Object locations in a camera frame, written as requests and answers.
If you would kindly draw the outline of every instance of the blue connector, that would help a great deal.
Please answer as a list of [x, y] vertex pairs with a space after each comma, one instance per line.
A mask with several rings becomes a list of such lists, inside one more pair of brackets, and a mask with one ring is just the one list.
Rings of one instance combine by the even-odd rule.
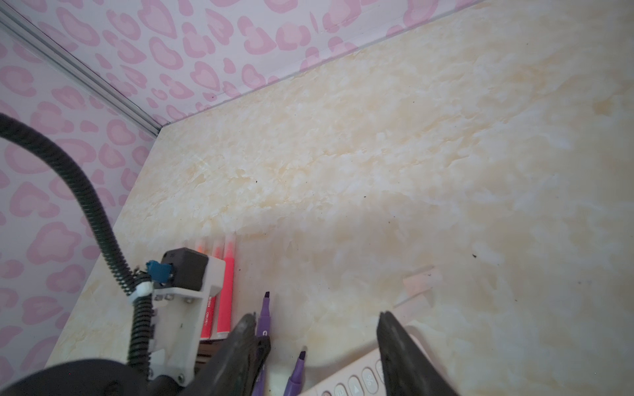
[[150, 260], [145, 265], [148, 267], [148, 274], [155, 282], [167, 283], [172, 274], [171, 264], [161, 264], [158, 261]]

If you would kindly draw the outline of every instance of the calculator button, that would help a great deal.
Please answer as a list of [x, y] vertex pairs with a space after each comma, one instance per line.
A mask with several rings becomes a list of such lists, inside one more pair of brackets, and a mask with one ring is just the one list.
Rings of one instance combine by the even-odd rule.
[[374, 377], [374, 373], [369, 368], [364, 368], [361, 372], [361, 378], [368, 392], [374, 394], [378, 390], [377, 379]]
[[383, 364], [381, 364], [381, 361], [377, 362], [377, 374], [378, 377], [381, 379], [382, 383], [385, 383], [385, 378], [383, 377]]
[[350, 388], [350, 393], [353, 396], [363, 396], [363, 388], [361, 387], [361, 383], [359, 382], [359, 378], [352, 376], [348, 380], [348, 388]]
[[346, 387], [341, 385], [340, 383], [335, 386], [335, 396], [348, 396], [348, 392], [346, 392]]

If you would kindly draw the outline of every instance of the white cable clip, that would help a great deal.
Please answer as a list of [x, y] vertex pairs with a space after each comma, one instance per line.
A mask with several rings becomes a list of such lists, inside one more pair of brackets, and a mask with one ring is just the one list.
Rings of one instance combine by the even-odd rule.
[[136, 285], [136, 289], [134, 289], [127, 299], [130, 301], [130, 304], [132, 304], [137, 298], [149, 296], [153, 291], [154, 284], [151, 281], [142, 282]]

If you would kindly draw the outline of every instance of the cream marble tabletop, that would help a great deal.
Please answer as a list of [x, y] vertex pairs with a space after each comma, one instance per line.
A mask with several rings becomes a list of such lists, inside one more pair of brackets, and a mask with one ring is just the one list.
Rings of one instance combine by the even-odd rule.
[[[271, 291], [268, 388], [410, 328], [464, 395], [634, 394], [634, 3], [487, 0], [163, 129], [115, 225], [132, 265], [236, 232], [234, 322]], [[49, 364], [123, 361], [99, 259]]]

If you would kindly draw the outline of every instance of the purple marker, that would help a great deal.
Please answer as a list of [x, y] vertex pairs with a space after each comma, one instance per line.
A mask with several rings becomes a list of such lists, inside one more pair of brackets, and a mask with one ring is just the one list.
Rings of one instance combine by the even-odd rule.
[[[264, 294], [264, 300], [262, 300], [262, 311], [260, 311], [260, 319], [257, 321], [256, 336], [268, 336], [271, 330], [271, 316], [269, 313], [269, 292]], [[253, 386], [252, 396], [264, 395], [264, 380], [266, 374], [264, 373], [265, 364], [262, 365], [260, 373], [257, 375], [256, 384]]]
[[288, 377], [286, 383], [286, 389], [284, 389], [284, 396], [297, 396], [302, 392], [302, 374], [304, 374], [304, 360], [306, 359], [306, 351], [303, 350], [299, 354], [297, 363], [295, 363], [295, 369], [293, 374]]

